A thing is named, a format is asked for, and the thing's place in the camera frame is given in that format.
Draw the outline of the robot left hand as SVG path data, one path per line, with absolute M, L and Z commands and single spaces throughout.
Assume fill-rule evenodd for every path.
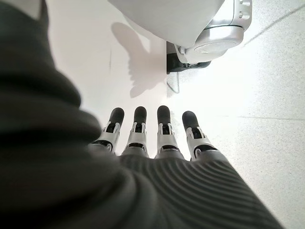
M 191 160 L 160 106 L 149 158 L 146 110 L 120 156 L 124 112 L 105 129 L 55 67 L 43 0 L 0 3 L 0 225 L 9 229 L 279 229 L 281 224 L 199 127 L 182 115 Z

